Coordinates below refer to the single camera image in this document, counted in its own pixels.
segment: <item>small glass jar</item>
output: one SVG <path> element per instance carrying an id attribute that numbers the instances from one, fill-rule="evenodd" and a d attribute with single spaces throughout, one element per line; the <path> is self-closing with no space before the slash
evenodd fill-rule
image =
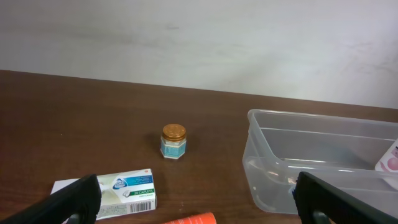
<path id="1" fill-rule="evenodd" d="M 185 153 L 187 131 L 182 125 L 168 124 L 163 128 L 160 151 L 168 159 L 178 159 Z"/>

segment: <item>orange object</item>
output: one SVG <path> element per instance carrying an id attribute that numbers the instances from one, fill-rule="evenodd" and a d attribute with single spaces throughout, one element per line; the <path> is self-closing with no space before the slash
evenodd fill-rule
<path id="1" fill-rule="evenodd" d="M 163 224 L 217 224 L 217 222 L 214 215 L 211 212 L 208 212 Z"/>

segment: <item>barcode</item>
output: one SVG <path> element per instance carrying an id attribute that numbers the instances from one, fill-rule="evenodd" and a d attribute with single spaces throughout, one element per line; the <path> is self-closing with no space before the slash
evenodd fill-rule
<path id="1" fill-rule="evenodd" d="M 152 208 L 152 202 L 141 202 L 141 203 L 135 203 L 130 205 L 130 212 L 135 213 L 135 212 L 143 212 L 147 210 L 151 210 Z"/>

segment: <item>jar label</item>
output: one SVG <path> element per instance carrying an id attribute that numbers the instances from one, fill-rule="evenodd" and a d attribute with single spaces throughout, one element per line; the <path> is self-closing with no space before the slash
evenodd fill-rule
<path id="1" fill-rule="evenodd" d="M 174 159 L 178 159 L 180 156 L 182 156 L 185 153 L 185 146 L 187 144 L 182 144 L 179 147 L 175 146 L 167 146 L 162 143 L 162 153 L 165 157 L 171 157 Z"/>

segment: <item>plastic storage bin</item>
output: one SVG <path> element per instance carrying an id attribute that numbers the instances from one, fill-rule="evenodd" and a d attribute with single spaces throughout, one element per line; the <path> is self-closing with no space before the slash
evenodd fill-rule
<path id="1" fill-rule="evenodd" d="M 266 110 L 248 118 L 243 166 L 260 209 L 297 214 L 292 191 L 304 170 L 398 218 L 398 190 L 384 181 L 398 173 L 374 170 L 398 124 Z"/>

